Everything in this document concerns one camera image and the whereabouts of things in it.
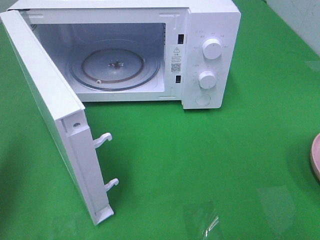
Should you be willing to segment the pink round plate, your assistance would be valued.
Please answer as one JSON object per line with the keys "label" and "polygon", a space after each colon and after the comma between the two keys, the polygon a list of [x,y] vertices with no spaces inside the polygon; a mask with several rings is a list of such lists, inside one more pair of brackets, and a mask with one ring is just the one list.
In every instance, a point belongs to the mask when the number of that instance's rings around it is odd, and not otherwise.
{"label": "pink round plate", "polygon": [[319,133],[313,139],[310,147],[310,165],[316,180],[320,182],[320,134]]}

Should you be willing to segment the glass microwave turntable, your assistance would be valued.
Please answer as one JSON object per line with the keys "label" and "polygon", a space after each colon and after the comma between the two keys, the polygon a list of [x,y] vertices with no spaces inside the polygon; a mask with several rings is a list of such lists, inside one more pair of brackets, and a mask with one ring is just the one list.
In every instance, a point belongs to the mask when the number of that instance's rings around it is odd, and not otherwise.
{"label": "glass microwave turntable", "polygon": [[72,49],[69,71],[82,85],[101,91],[124,91],[149,82],[159,71],[163,52],[124,39],[109,39]]}

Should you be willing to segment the white microwave oven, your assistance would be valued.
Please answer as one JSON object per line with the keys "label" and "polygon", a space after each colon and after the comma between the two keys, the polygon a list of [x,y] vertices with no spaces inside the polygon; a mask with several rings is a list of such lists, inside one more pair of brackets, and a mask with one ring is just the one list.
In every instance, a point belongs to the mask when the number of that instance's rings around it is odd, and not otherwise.
{"label": "white microwave oven", "polygon": [[[216,109],[222,104],[241,13],[231,0],[19,0],[19,11],[81,102],[180,101],[184,109]],[[222,43],[216,59],[203,55],[210,38]],[[129,40],[163,52],[157,74],[122,91],[82,85],[69,68],[73,48],[103,40]],[[203,89],[199,74],[211,71],[216,85]],[[196,97],[210,96],[200,106]]]}

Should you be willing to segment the white microwave door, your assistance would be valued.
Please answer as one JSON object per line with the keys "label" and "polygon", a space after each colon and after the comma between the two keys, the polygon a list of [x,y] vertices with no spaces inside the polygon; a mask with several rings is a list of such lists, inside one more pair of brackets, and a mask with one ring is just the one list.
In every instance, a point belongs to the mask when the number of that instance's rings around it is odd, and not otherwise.
{"label": "white microwave door", "polygon": [[37,107],[95,225],[114,214],[96,149],[111,141],[107,132],[93,139],[85,107],[17,10],[0,15]]}

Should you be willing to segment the green table cloth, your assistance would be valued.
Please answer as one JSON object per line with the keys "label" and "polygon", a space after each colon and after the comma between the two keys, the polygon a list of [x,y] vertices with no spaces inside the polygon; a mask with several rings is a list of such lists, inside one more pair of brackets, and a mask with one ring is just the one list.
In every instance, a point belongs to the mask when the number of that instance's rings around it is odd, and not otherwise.
{"label": "green table cloth", "polygon": [[0,30],[3,240],[317,240],[320,59],[265,0],[241,22],[219,109],[89,102],[114,215],[94,225]]}

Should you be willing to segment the round white door button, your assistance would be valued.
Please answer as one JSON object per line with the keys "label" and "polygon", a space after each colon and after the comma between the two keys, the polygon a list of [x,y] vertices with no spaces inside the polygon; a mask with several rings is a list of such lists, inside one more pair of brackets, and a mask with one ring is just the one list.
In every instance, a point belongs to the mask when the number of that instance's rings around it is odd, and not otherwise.
{"label": "round white door button", "polygon": [[201,94],[196,97],[195,102],[199,106],[207,106],[211,101],[211,97],[208,94]]}

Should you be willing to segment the white microwave knob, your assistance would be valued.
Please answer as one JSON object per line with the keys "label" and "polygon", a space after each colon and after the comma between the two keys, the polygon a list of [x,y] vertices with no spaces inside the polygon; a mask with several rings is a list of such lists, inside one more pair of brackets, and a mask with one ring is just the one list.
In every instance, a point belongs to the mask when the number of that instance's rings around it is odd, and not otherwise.
{"label": "white microwave knob", "polygon": [[212,71],[203,71],[198,76],[199,86],[202,89],[211,89],[215,87],[217,83],[217,77]]}
{"label": "white microwave knob", "polygon": [[206,59],[214,60],[218,58],[223,51],[223,45],[217,38],[209,38],[202,44],[202,53]]}

